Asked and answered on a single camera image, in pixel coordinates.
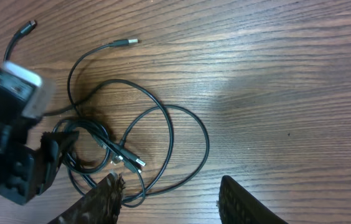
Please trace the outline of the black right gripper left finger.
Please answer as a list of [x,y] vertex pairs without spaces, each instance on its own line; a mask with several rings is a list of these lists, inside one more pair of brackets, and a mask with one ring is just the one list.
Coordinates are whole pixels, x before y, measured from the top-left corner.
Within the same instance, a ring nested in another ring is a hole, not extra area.
[[110,172],[97,186],[49,224],[117,224],[125,181]]

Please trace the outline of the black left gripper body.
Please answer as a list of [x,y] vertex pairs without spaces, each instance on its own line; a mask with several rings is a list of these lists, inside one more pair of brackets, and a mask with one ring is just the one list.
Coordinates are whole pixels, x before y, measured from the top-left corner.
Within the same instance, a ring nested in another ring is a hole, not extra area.
[[[0,141],[3,131],[0,128]],[[0,146],[0,195],[24,205],[52,185],[59,167],[60,133],[44,133],[37,150],[8,141]]]

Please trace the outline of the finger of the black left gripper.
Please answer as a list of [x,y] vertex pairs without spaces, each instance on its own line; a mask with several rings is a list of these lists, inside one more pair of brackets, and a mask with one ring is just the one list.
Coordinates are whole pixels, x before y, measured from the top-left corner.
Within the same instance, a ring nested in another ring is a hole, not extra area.
[[78,137],[78,131],[44,133],[40,140],[40,148],[44,153],[45,161],[54,165],[60,164]]

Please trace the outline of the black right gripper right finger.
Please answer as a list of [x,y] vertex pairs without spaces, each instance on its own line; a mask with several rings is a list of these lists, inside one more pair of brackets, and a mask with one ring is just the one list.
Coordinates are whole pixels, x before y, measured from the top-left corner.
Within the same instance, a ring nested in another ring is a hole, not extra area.
[[222,177],[217,207],[222,224],[288,224],[229,175]]

